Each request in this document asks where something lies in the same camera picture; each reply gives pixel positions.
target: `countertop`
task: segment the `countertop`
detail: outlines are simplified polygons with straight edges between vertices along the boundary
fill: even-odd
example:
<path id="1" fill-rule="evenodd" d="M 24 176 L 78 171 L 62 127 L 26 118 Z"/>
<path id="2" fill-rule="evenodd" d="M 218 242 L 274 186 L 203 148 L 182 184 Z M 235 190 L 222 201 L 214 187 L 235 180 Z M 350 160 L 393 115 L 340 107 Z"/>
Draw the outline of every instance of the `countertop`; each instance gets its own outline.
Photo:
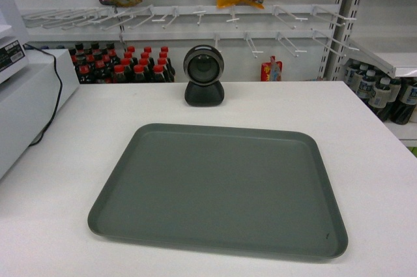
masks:
<path id="1" fill-rule="evenodd" d="M 343 82 L 224 83 L 211 108 L 185 83 L 81 85 L 0 180 L 0 276 L 415 276 L 417 159 Z M 174 250 L 95 235 L 88 213 L 149 123 L 291 130 L 318 144 L 349 245 L 301 261 Z"/>

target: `dark glass bottle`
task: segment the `dark glass bottle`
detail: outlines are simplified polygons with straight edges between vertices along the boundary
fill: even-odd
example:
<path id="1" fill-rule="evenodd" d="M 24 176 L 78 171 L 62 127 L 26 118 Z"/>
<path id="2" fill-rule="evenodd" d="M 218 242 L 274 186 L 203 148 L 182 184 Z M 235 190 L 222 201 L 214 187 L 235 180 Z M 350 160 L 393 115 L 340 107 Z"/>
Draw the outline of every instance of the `dark glass bottle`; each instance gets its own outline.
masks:
<path id="1" fill-rule="evenodd" d="M 398 125 L 407 124 L 417 106 L 417 77 L 405 79 L 392 108 L 390 120 Z"/>
<path id="2" fill-rule="evenodd" d="M 378 82 L 371 91 L 371 96 L 367 105 L 379 119 L 381 119 L 382 112 L 384 111 L 390 94 L 390 78 L 388 77 L 381 78 L 380 82 Z"/>
<path id="3" fill-rule="evenodd" d="M 364 102 L 369 100 L 371 91 L 375 86 L 375 71 L 367 70 L 366 75 L 362 78 L 359 83 L 359 88 L 356 91 L 356 95 Z"/>
<path id="4" fill-rule="evenodd" d="M 128 80 L 124 75 L 124 66 L 123 65 L 116 65 L 115 66 L 115 83 L 127 83 Z"/>
<path id="5" fill-rule="evenodd" d="M 154 68 L 154 83 L 165 83 L 164 78 L 164 66 L 163 65 L 155 65 Z"/>
<path id="6" fill-rule="evenodd" d="M 382 122 L 385 122 L 391 115 L 392 107 L 394 106 L 398 93 L 401 90 L 401 78 L 392 78 L 390 81 L 390 89 L 390 97 L 388 98 L 385 108 L 379 113 L 378 116 Z"/>
<path id="7" fill-rule="evenodd" d="M 124 75 L 126 76 L 128 83 L 132 82 L 134 78 L 134 72 L 132 70 L 130 59 L 124 58 L 121 60 L 121 63 L 124 67 Z"/>
<path id="8" fill-rule="evenodd" d="M 134 67 L 134 72 L 135 72 L 135 78 L 134 78 L 134 83 L 146 83 L 146 79 L 145 79 L 145 70 L 143 68 L 143 65 L 135 65 Z"/>
<path id="9" fill-rule="evenodd" d="M 79 83 L 95 83 L 96 78 L 90 71 L 90 66 L 87 64 L 86 58 L 81 58 L 79 61 Z"/>
<path id="10" fill-rule="evenodd" d="M 362 78 L 366 75 L 366 71 L 368 70 L 367 64 L 361 64 L 359 66 L 359 71 L 355 72 L 352 77 L 351 89 L 354 93 L 357 92 L 359 89 L 360 82 Z"/>
<path id="11" fill-rule="evenodd" d="M 107 46 L 107 50 L 110 56 L 111 64 L 113 64 L 113 66 L 119 65 L 121 63 L 121 60 L 120 60 L 120 57 L 118 57 L 116 54 L 115 44 L 110 43 L 110 44 L 106 44 L 106 46 Z"/>

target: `white shelf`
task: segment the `white shelf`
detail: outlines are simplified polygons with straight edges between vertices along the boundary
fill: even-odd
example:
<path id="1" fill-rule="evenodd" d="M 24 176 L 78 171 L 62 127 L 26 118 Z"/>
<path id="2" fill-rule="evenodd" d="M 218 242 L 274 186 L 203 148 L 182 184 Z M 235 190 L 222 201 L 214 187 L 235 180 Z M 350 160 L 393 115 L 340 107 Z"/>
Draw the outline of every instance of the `white shelf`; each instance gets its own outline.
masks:
<path id="1" fill-rule="evenodd" d="M 397 125 L 386 121 L 384 124 L 406 147 L 417 147 L 417 123 Z"/>
<path id="2" fill-rule="evenodd" d="M 390 77 L 417 76 L 417 37 L 351 37 L 347 59 L 374 65 Z"/>

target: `gray tray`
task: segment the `gray tray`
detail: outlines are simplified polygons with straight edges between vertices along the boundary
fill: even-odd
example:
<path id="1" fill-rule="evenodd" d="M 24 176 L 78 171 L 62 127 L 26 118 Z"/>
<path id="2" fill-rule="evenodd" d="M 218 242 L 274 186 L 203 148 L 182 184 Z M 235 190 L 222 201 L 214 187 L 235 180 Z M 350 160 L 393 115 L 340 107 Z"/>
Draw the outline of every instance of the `gray tray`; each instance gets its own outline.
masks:
<path id="1" fill-rule="evenodd" d="M 88 217 L 143 244 L 329 258 L 347 234 L 316 142 L 299 132 L 148 124 Z"/>

